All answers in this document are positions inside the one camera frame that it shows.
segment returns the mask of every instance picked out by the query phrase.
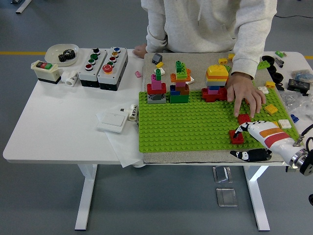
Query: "person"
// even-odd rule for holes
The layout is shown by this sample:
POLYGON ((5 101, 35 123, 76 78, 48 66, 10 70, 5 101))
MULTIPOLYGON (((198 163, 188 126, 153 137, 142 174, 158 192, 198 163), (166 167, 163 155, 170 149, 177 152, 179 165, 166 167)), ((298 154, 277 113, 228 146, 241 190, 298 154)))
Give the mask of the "person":
POLYGON ((140 58, 148 53, 206 53, 233 50, 232 74, 227 101, 235 101, 238 116, 242 99, 250 105, 250 116, 266 102, 252 80, 262 56, 265 40, 276 14, 277 0, 141 0, 148 12, 147 44, 136 46, 140 58))

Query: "gray cloth mat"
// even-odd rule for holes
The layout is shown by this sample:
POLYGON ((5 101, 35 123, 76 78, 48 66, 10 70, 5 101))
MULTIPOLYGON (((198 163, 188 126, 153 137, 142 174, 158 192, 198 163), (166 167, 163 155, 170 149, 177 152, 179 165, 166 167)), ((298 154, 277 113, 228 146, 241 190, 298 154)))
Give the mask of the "gray cloth mat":
MULTIPOLYGON (((205 88, 205 73, 210 65, 218 64, 219 58, 228 58, 226 53, 160 53, 164 63, 163 69, 165 74, 162 76, 162 82, 166 83, 167 91, 170 89, 170 74, 175 73, 175 62, 180 60, 185 63, 186 68, 191 70, 191 77, 195 80, 189 85, 190 91, 199 91, 205 88)), ((151 83, 151 74, 154 73, 156 65, 152 63, 154 53, 148 53, 144 58, 142 90, 147 91, 147 84, 151 83)), ((272 81, 268 70, 257 70, 254 84, 257 87, 265 86, 266 81, 272 81)), ((273 154, 269 161, 262 163, 246 163, 235 158, 230 150, 206 150, 206 151, 179 151, 179 152, 155 152, 144 153, 143 161, 145 164, 178 164, 178 163, 195 163, 195 164, 232 164, 232 165, 277 165, 282 166, 283 158, 280 155, 273 154)))

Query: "white paper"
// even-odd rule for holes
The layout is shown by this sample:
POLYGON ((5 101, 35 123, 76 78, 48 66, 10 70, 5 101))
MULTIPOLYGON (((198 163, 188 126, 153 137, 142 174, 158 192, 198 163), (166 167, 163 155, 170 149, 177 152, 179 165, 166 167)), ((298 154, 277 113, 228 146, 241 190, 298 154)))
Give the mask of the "white paper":
MULTIPOLYGON (((129 101, 127 103, 110 107, 110 110, 129 109, 132 104, 138 104, 138 101, 129 101)), ((99 121, 102 120, 105 110, 96 114, 99 121)), ((126 121, 122 133, 105 131, 110 144, 121 162, 122 167, 126 167, 143 160, 143 154, 139 152, 139 133, 137 123, 126 121)))

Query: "hand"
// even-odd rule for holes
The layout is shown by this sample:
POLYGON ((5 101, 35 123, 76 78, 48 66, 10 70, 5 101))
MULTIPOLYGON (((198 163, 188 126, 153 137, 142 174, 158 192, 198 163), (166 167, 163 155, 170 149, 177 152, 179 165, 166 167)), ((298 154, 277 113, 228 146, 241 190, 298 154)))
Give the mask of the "hand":
POLYGON ((147 54, 146 46, 147 44, 136 46, 135 50, 133 50, 133 53, 139 58, 143 59, 145 57, 145 54, 147 54))
POLYGON ((243 72, 234 72, 228 79, 227 85, 227 101, 232 102, 235 97, 234 116, 238 117, 241 101, 246 98, 250 105, 250 117, 254 117, 255 113, 259 113, 262 104, 266 103, 265 95, 262 91, 256 89, 250 76, 243 72))

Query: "gray floor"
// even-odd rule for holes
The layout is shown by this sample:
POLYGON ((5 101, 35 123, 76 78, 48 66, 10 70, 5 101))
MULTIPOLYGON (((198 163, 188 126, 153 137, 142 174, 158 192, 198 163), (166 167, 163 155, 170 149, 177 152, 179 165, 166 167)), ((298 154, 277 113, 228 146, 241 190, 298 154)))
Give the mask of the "gray floor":
MULTIPOLYGON (((0 2, 0 51, 46 51, 55 44, 133 48, 145 41, 147 14, 138 0, 0 2)), ((311 0, 279 0, 278 15, 313 16, 311 0)), ((274 18, 265 50, 313 55, 313 19, 274 18)), ((43 56, 0 55, 0 151, 3 152, 37 78, 43 56)), ((84 177, 76 165, 10 164, 0 158, 3 235, 258 235, 241 167, 232 167, 238 207, 220 208, 212 167, 100 165, 86 232, 74 231, 84 177)), ((270 167, 259 179, 271 235, 311 234, 312 177, 270 167)))

